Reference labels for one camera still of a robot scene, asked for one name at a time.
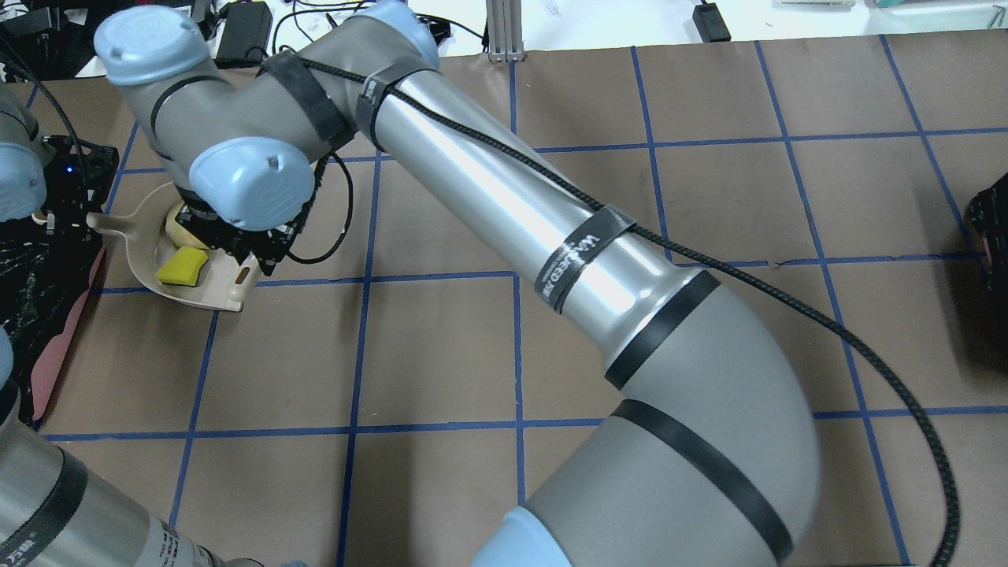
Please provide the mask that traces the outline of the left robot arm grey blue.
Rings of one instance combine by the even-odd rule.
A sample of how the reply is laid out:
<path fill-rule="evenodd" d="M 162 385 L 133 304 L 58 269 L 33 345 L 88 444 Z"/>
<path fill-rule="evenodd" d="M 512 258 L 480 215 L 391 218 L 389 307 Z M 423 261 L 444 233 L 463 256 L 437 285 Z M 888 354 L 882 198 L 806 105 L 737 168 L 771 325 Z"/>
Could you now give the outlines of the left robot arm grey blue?
<path fill-rule="evenodd" d="M 2 89 L 2 564 L 223 566 L 33 427 L 36 366 L 83 308 L 103 240 L 91 178 Z"/>

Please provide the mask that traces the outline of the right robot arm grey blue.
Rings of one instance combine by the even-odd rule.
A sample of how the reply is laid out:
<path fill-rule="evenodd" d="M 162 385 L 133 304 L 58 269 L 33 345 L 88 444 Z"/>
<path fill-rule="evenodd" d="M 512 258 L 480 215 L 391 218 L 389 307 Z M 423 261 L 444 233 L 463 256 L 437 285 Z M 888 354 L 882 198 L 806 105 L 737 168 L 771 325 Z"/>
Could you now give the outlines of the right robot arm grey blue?
<path fill-rule="evenodd" d="M 360 132 L 583 330 L 623 401 L 475 566 L 778 566 L 816 513 L 820 445 L 795 371 L 731 290 L 678 268 L 439 72 L 402 1 L 350 15 L 233 87 L 197 24 L 139 5 L 94 49 L 181 194 L 245 231 L 291 221 L 313 162 Z"/>

